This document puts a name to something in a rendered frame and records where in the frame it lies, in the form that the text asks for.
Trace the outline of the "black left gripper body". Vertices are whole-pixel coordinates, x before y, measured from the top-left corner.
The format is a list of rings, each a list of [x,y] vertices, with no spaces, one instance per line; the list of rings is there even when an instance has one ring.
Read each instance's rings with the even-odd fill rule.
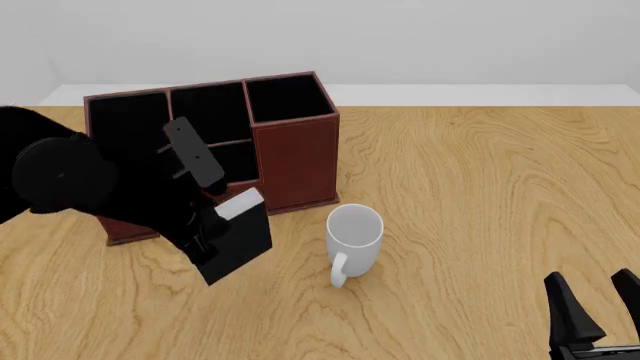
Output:
[[[169,203],[162,220],[162,234],[182,251],[195,266],[203,266],[217,250],[214,239],[220,235],[220,216],[213,206]]]

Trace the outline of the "black book with white pages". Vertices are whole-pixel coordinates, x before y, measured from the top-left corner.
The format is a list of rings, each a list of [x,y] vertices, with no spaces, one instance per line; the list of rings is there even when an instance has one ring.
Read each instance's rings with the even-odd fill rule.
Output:
[[[231,227],[213,242],[217,254],[203,266],[197,266],[208,285],[215,284],[272,248],[265,202],[256,188],[249,188],[214,209],[229,221]]]

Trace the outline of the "small flat plate on stalk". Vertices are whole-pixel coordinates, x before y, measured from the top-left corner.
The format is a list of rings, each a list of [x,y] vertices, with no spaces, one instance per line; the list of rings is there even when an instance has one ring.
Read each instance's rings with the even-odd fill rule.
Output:
[[[200,188],[218,194],[226,191],[225,171],[184,116],[163,128],[169,143],[157,150],[169,160],[167,170],[172,179],[189,174]]]

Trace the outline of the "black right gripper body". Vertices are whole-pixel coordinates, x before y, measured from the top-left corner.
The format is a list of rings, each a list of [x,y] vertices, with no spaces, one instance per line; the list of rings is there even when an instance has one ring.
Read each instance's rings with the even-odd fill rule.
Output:
[[[550,338],[551,360],[640,360],[640,345],[595,347],[592,338]]]

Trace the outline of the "white mug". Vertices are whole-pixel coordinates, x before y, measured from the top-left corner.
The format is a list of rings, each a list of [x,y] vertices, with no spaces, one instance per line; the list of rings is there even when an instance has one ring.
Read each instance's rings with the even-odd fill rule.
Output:
[[[333,287],[343,287],[347,278],[364,275],[374,266],[383,233],[383,219],[368,206],[350,203],[332,210],[326,221],[326,250]]]

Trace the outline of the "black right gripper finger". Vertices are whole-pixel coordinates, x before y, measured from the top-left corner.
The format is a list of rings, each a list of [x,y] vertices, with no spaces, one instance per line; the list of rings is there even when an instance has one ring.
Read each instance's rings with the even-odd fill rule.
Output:
[[[640,278],[629,269],[620,269],[611,281],[624,302],[635,327],[640,327]]]
[[[595,342],[606,336],[559,272],[547,275],[544,286],[550,311],[550,342]]]

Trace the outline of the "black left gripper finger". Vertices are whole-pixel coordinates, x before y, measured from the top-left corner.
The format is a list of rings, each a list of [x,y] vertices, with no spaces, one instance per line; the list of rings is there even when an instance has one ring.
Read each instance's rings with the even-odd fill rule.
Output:
[[[231,225],[215,210],[205,211],[205,246],[211,248],[213,242],[228,232]]]

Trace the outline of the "red-brown desk caddy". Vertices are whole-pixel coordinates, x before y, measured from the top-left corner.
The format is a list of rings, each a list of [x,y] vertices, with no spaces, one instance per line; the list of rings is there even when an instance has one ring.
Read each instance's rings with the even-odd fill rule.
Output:
[[[272,215],[338,201],[340,114],[314,72],[88,95],[84,112],[100,146],[171,173],[164,128],[188,119],[225,172],[217,201],[257,188]]]

